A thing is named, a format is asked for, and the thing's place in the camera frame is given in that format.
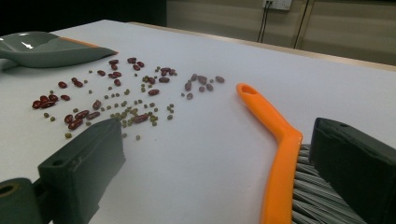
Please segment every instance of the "gray dustpan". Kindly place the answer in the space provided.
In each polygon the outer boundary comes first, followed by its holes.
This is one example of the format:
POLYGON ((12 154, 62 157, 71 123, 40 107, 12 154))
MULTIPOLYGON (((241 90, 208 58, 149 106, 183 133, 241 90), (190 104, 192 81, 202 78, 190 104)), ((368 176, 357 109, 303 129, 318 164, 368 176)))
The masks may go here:
POLYGON ((33 68, 61 67, 92 62, 117 54, 112 49, 45 32, 25 32, 0 37, 0 59, 33 68))

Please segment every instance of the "wall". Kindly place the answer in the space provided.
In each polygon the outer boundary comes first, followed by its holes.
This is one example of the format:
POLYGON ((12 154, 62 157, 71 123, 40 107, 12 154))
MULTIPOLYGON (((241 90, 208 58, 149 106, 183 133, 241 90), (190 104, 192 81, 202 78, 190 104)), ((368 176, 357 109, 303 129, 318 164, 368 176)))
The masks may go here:
MULTIPOLYGON (((396 2, 293 0, 290 11, 271 10, 263 42, 293 48, 302 8, 313 3, 300 48, 396 65, 396 2)), ((168 0, 168 27, 256 41, 262 0, 168 0)))

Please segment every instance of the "scattered beans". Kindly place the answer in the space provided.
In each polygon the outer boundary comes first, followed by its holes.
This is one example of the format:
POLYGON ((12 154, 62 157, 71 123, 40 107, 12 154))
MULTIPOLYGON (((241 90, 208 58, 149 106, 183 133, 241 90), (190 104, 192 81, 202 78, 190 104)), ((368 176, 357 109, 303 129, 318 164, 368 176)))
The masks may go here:
POLYGON ((101 107, 101 105, 102 105, 102 102, 96 100, 95 103, 93 103, 92 108, 94 110, 98 110, 101 107))
POLYGON ((187 94, 187 100, 191 100, 192 98, 193 98, 193 95, 191 92, 189 94, 187 94))
POLYGON ((64 83, 64 82, 62 82, 62 81, 58 82, 58 86, 59 86, 59 88, 61 88, 61 89, 67 88, 67 84, 64 83))
POLYGON ((160 79, 158 79, 158 81, 159 82, 162 82, 162 83, 167 83, 167 82, 169 82, 169 77, 160 77, 160 79))
POLYGON ((215 79, 219 83, 223 83, 225 81, 224 77, 215 77, 215 79))
POLYGON ((73 121, 73 115, 66 115, 66 117, 64 117, 64 123, 70 124, 72 121, 73 121))
POLYGON ((78 128, 81 125, 81 123, 82 123, 82 119, 75 119, 67 127, 70 130, 75 130, 76 128, 78 128))
POLYGON ((75 115, 75 119, 85 119, 88 114, 90 114, 89 110, 83 110, 75 115))
POLYGON ((68 96, 68 95, 61 95, 61 99, 63 99, 64 101, 69 101, 69 100, 70 100, 70 96, 68 96))
POLYGON ((91 119, 95 119, 95 118, 97 118, 99 116, 100 116, 100 112, 96 111, 96 112, 93 112, 93 113, 87 115, 87 119, 91 120, 91 119))
POLYGON ((157 95, 158 93, 160 93, 160 90, 151 90, 148 92, 148 95, 153 96, 153 95, 157 95))

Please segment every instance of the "orange handle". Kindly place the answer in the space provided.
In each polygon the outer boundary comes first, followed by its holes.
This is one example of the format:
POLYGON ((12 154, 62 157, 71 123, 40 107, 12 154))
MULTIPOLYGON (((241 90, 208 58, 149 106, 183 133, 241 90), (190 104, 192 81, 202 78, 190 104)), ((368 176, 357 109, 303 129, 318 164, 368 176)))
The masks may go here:
POLYGON ((248 84, 236 90, 249 110, 275 136, 277 153, 268 176, 262 203, 261 224, 291 223, 294 173, 303 135, 248 84))

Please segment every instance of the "brown bean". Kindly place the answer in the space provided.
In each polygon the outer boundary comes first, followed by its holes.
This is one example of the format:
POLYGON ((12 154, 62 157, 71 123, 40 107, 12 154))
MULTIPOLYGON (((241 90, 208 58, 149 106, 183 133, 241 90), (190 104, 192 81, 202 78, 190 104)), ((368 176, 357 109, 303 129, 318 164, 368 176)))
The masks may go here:
POLYGON ((70 124, 71 122, 73 122, 73 115, 66 115, 66 117, 64 117, 64 122, 66 124, 70 124))
POLYGON ((102 102, 96 100, 95 103, 93 103, 92 108, 94 110, 98 110, 101 107, 101 105, 102 105, 102 102))
POLYGON ((58 96, 54 94, 49 95, 49 100, 55 102, 59 101, 58 96))
POLYGON ((167 82, 169 82, 169 77, 160 77, 159 79, 158 79, 158 81, 159 82, 162 82, 162 83, 167 83, 167 82))
POLYGON ((97 118, 97 117, 99 117, 99 116, 100 116, 100 112, 99 112, 99 111, 95 111, 95 112, 93 112, 93 113, 87 115, 86 119, 91 120, 91 119, 97 118))
POLYGON ((213 86, 212 86, 212 84, 210 84, 210 83, 207 83, 207 84, 206 84, 206 88, 207 88, 209 91, 213 91, 213 86))
POLYGON ((32 108, 38 109, 41 106, 41 101, 33 101, 32 108))
POLYGON ((137 65, 139 65, 140 67, 144 67, 145 66, 145 64, 142 63, 142 62, 137 62, 137 65))
POLYGON ((137 65, 137 64, 134 64, 134 70, 135 70, 135 71, 139 71, 139 70, 140 70, 140 67, 139 67, 139 65, 137 65))
POLYGON ((219 83, 223 83, 225 81, 224 77, 216 77, 216 81, 219 83))
POLYGON ((190 91, 191 90, 191 83, 187 82, 186 85, 184 85, 184 89, 186 89, 186 91, 190 91))
POLYGON ((148 95, 157 95, 158 93, 160 93, 160 90, 151 90, 148 92, 148 95))
POLYGON ((98 71, 97 71, 97 74, 98 74, 99 76, 101 76, 101 77, 104 77, 104 76, 106 75, 106 72, 103 71, 103 70, 98 70, 98 71))
POLYGON ((64 82, 62 82, 62 81, 58 82, 58 86, 59 86, 59 88, 61 88, 61 89, 67 88, 67 84, 64 83, 64 82))
POLYGON ((134 117, 134 123, 143 122, 143 121, 147 120, 148 118, 149 118, 148 114, 143 114, 143 115, 136 116, 136 117, 134 117))
POLYGON ((54 101, 48 101, 48 102, 41 103, 40 108, 45 109, 45 108, 51 107, 53 105, 55 105, 54 101))
POLYGON ((61 95, 61 99, 63 99, 64 101, 69 101, 69 100, 70 100, 70 96, 68 96, 68 95, 61 95))
POLYGON ((82 124, 82 119, 75 119, 74 121, 72 121, 68 127, 68 129, 70 130, 75 130, 76 128, 78 128, 80 125, 82 124))
POLYGON ((81 112, 78 112, 76 115, 75 115, 75 119, 84 119, 85 117, 87 117, 87 115, 89 115, 90 114, 90 111, 89 110, 83 110, 83 111, 81 111, 81 112))

